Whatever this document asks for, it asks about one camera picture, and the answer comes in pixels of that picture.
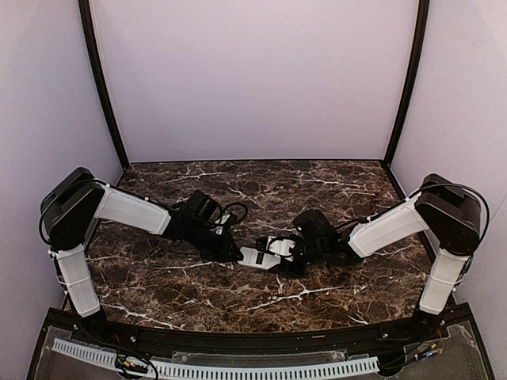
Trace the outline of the white and red remote control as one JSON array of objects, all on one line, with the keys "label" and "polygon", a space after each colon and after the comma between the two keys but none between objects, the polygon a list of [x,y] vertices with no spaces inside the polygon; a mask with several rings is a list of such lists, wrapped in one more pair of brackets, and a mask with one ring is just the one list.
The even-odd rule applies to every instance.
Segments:
[{"label": "white and red remote control", "polygon": [[241,247],[242,259],[237,264],[249,268],[268,271],[280,263],[280,258],[270,253],[263,253],[257,249]]}]

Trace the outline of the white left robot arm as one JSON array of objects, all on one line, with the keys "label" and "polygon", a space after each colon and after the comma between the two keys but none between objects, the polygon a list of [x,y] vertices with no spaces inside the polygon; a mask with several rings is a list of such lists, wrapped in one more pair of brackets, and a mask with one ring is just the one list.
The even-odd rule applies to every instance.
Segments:
[{"label": "white left robot arm", "polygon": [[116,222],[171,241],[188,242],[210,261],[242,260],[231,234],[241,219],[196,190],[172,207],[120,190],[78,167],[40,204],[39,233],[48,245],[63,287],[78,316],[98,313],[101,304],[86,262],[86,234],[95,220]]}]

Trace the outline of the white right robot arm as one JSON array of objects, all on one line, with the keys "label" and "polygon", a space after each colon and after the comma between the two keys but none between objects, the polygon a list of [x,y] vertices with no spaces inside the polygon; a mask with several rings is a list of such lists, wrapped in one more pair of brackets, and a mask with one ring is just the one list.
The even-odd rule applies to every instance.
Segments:
[{"label": "white right robot arm", "polygon": [[489,223],[490,208],[479,192],[432,173],[397,205],[340,226],[333,226],[320,210],[304,211],[293,221],[296,235],[267,237],[264,250],[278,256],[283,269],[299,276],[309,264],[358,264],[397,241],[429,231],[439,241],[439,249],[418,308],[437,315],[481,245]]}]

